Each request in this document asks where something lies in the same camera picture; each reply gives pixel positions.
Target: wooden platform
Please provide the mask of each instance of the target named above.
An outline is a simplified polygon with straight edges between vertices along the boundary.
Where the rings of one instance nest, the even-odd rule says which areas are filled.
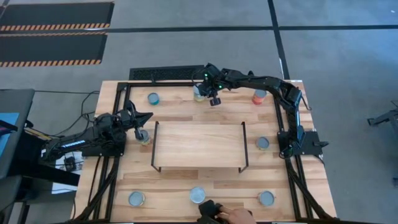
[[[96,114],[111,113],[117,82],[105,81],[99,94]],[[305,92],[302,82],[294,82]],[[152,106],[147,102],[149,93],[156,92],[160,103]],[[251,97],[254,90],[240,88],[223,90],[222,104],[211,107],[208,100],[197,103],[190,87],[142,87],[133,88],[131,100],[139,112],[153,112],[144,126],[153,137],[155,121],[161,125],[172,124],[240,124],[246,122],[249,167],[242,174],[230,168],[164,168],[158,173],[150,166],[152,145],[141,146],[134,139],[134,132],[127,135],[127,146],[121,158],[116,184],[112,222],[195,222],[200,216],[198,206],[189,200],[191,188],[201,186],[206,199],[212,199],[229,208],[246,208],[253,212],[257,221],[292,221],[294,212],[287,181],[285,162],[278,157],[276,133],[279,130],[275,106],[271,94],[262,105],[254,105]],[[302,103],[300,119],[305,129],[313,129],[312,117]],[[260,151],[256,139],[266,136],[269,149]],[[89,158],[83,165],[78,191],[76,213],[87,204],[96,158]],[[302,156],[303,168],[309,191],[330,215],[336,215],[325,168],[313,156]],[[132,207],[128,196],[132,191],[141,191],[146,201],[141,207]],[[275,195],[275,204],[264,207],[257,195],[264,191]],[[305,216],[302,194],[298,191],[301,214]],[[107,197],[101,204],[100,217],[104,217]]]
[[[167,124],[157,128],[157,167],[244,167],[240,124]]]

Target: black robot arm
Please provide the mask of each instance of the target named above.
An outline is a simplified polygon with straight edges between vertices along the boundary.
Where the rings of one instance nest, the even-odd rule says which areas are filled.
[[[257,90],[266,90],[271,93],[276,102],[286,110],[288,130],[288,148],[282,153],[284,156],[291,156],[292,151],[301,148],[305,131],[300,125],[299,104],[302,98],[302,92],[296,86],[289,82],[285,82],[276,77],[255,77],[252,72],[244,75],[237,70],[223,68],[218,70],[214,65],[208,64],[199,73],[205,77],[203,83],[198,85],[199,92],[202,96],[213,98],[210,100],[211,106],[221,104],[221,100],[217,98],[217,92],[222,89],[236,89],[241,87],[252,88]]]
[[[43,161],[55,161],[68,152],[81,151],[82,156],[122,156],[126,144],[126,131],[134,128],[136,139],[141,140],[141,127],[153,113],[140,113],[130,101],[125,110],[117,114],[101,114],[92,121],[93,126],[78,134],[47,141],[42,147]]]

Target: hand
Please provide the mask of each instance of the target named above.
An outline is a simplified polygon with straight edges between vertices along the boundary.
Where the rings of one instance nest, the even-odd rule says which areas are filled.
[[[222,206],[220,211],[223,213],[217,216],[226,220],[229,224],[256,224],[253,216],[246,209],[240,208],[231,210]]]

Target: red can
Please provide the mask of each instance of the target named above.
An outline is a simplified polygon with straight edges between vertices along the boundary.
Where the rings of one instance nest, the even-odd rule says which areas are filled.
[[[264,101],[264,99],[266,98],[266,95],[267,95],[267,92],[264,91],[264,90],[255,90],[251,101],[255,105],[260,105]]]

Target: concrete floor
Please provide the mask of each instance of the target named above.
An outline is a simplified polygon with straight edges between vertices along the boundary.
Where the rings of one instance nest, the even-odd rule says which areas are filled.
[[[11,0],[11,4],[23,2],[82,1]],[[271,25],[267,1],[263,0],[115,2],[111,28]],[[280,26],[398,24],[398,2],[394,0],[274,2]],[[330,142],[324,150],[325,163],[338,216],[398,223],[398,189],[391,182],[393,175],[398,175],[397,138],[389,124],[371,128],[366,122],[366,118],[392,109],[390,100],[398,100],[398,31],[281,34],[291,79],[304,81],[315,127],[321,140]],[[282,77],[271,31],[110,34],[101,65],[0,68],[0,88],[93,91],[99,90],[103,80],[127,80],[132,67],[207,62]],[[84,97],[36,93],[29,119],[36,128],[56,133],[79,116]],[[95,109],[96,97],[90,98],[85,111]],[[71,132],[84,126],[80,122]],[[49,203],[38,200],[27,222],[67,220],[72,198],[69,194]]]

